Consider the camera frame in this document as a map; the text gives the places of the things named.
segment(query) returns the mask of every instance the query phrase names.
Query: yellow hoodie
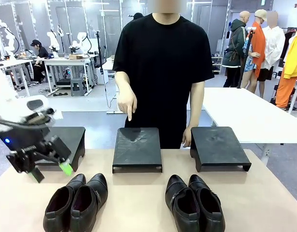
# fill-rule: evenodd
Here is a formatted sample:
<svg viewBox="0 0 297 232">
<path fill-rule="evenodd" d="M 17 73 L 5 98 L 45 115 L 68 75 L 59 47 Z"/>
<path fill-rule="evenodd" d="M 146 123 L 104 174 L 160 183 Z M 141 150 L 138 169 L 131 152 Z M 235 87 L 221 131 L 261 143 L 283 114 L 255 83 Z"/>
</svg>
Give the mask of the yellow hoodie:
<svg viewBox="0 0 297 232">
<path fill-rule="evenodd" d="M 297 33 L 290 45 L 285 63 L 284 78 L 297 77 Z"/>
</svg>

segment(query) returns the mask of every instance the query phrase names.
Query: cardboard box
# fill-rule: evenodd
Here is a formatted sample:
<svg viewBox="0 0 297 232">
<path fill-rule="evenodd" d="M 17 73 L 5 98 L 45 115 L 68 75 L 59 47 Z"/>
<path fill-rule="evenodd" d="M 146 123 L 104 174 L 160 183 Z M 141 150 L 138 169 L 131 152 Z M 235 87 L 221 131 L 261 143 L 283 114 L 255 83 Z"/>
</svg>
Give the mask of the cardboard box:
<svg viewBox="0 0 297 232">
<path fill-rule="evenodd" d="M 69 55 L 69 59 L 82 59 L 83 55 Z"/>
</svg>

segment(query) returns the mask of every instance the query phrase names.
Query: man in black t-shirt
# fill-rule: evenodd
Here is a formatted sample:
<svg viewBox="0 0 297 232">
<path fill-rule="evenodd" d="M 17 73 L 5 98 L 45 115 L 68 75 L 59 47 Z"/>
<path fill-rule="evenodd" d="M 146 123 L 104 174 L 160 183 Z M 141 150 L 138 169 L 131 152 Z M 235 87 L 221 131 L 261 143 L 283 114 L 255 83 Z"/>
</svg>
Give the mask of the man in black t-shirt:
<svg viewBox="0 0 297 232">
<path fill-rule="evenodd" d="M 157 127 L 162 149 L 190 146 L 205 81 L 214 77 L 210 53 L 205 31 L 179 14 L 153 13 L 127 24 L 113 68 L 125 127 Z"/>
<path fill-rule="evenodd" d="M 37 51 L 39 51 L 38 59 L 48 57 L 47 50 L 42 47 L 42 44 L 38 40 L 33 40 L 31 46 L 34 47 Z M 42 80 L 44 79 L 44 75 L 42 72 L 45 71 L 45 65 L 42 61 L 36 61 L 35 65 L 33 66 L 33 79 L 37 81 L 37 83 L 33 84 L 34 86 L 38 86 L 41 84 Z"/>
</svg>

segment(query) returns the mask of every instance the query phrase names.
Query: leather shoe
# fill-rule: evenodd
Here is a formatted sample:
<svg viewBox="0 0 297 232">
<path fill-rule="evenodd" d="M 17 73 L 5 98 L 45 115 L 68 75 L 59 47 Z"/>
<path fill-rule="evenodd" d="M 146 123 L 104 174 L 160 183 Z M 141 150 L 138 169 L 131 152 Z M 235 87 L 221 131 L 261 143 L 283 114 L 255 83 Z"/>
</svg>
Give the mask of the leather shoe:
<svg viewBox="0 0 297 232">
<path fill-rule="evenodd" d="M 200 231 L 224 232 L 225 219 L 218 196 L 210 190 L 203 179 L 192 175 L 188 186 L 193 190 L 200 207 Z"/>
<path fill-rule="evenodd" d="M 84 184 L 86 184 L 86 178 L 83 174 L 79 174 L 54 193 L 43 218 L 43 228 L 46 232 L 67 232 L 69 230 L 71 205 L 76 192 Z"/>
<path fill-rule="evenodd" d="M 86 185 L 80 187 L 71 206 L 71 232 L 91 232 L 96 215 L 108 198 L 106 179 L 96 174 Z"/>
<path fill-rule="evenodd" d="M 178 232 L 199 232 L 200 210 L 193 191 L 178 176 L 170 177 L 165 200 L 173 214 Z"/>
</svg>

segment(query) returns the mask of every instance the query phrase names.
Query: orange pants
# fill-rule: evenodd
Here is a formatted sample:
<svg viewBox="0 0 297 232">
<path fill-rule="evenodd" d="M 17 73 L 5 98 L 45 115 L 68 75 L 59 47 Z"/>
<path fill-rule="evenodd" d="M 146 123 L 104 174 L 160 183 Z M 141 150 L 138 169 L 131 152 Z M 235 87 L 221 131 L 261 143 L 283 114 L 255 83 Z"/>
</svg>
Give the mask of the orange pants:
<svg viewBox="0 0 297 232">
<path fill-rule="evenodd" d="M 284 69 L 281 75 L 278 91 L 276 92 L 276 106 L 285 108 L 288 105 L 290 95 L 296 85 L 297 76 L 290 79 L 284 78 Z"/>
</svg>

